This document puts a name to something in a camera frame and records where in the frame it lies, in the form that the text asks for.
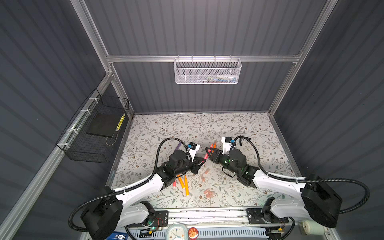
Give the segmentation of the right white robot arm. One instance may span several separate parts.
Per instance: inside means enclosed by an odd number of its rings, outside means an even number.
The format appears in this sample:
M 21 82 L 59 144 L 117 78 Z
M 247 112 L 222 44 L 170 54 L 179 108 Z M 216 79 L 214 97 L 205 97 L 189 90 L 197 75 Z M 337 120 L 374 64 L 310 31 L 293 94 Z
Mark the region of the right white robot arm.
M 316 177 L 314 183 L 303 183 L 303 178 L 265 174 L 260 168 L 247 163 L 246 156 L 238 149 L 227 154 L 216 148 L 205 149 L 209 159 L 222 166 L 223 172 L 236 178 L 246 187 L 269 189 L 292 197 L 292 200 L 269 198 L 264 206 L 267 219 L 296 217 L 312 219 L 318 224 L 335 228 L 339 217 L 342 198 L 327 184 Z

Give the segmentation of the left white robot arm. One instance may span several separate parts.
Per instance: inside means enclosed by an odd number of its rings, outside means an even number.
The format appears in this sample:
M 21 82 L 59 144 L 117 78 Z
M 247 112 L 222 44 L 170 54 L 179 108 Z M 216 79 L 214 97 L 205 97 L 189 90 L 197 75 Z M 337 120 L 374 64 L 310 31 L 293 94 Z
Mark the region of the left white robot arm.
M 188 172 L 197 174 L 206 159 L 177 150 L 167 162 L 155 169 L 151 179 L 122 189 L 106 188 L 108 194 L 86 205 L 81 220 L 93 240 L 104 240 L 117 227 L 132 224 L 151 224 L 155 210 L 145 197 L 172 185 L 177 177 Z

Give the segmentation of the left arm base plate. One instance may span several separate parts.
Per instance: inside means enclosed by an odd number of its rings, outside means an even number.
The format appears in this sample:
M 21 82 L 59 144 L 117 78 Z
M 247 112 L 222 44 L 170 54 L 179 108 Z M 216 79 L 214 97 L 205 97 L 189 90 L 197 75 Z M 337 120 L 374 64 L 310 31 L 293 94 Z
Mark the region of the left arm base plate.
M 168 225 L 169 211 L 155 211 L 142 222 L 138 224 L 128 225 L 129 228 L 134 227 L 166 227 Z

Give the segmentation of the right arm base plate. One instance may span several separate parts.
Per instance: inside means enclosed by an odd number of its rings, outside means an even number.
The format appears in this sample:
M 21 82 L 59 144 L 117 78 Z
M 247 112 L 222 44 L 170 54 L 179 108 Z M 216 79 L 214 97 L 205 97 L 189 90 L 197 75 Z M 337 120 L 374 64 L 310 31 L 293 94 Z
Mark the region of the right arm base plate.
M 263 208 L 248 208 L 246 209 L 246 215 L 249 224 L 287 224 L 289 218 L 278 218 L 272 214 L 271 211 L 263 211 Z

